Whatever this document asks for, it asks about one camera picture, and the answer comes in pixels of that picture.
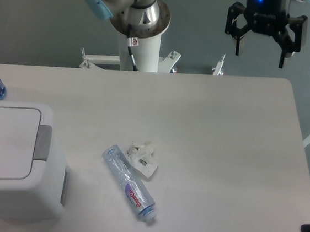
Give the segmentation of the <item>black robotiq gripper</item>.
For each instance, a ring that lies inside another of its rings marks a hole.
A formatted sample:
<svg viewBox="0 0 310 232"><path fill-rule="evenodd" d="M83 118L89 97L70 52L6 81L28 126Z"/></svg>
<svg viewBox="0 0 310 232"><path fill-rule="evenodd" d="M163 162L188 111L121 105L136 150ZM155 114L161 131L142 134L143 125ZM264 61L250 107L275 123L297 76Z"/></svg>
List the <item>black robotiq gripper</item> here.
<svg viewBox="0 0 310 232"><path fill-rule="evenodd" d="M240 55L249 29L267 36L274 34L281 49L279 68L283 68L286 60L305 46L307 37L308 17L291 17L289 10L290 0L247 0L246 7L233 3L228 9L225 33L236 42L235 55ZM247 24L239 28L237 18L243 14Z"/></svg>

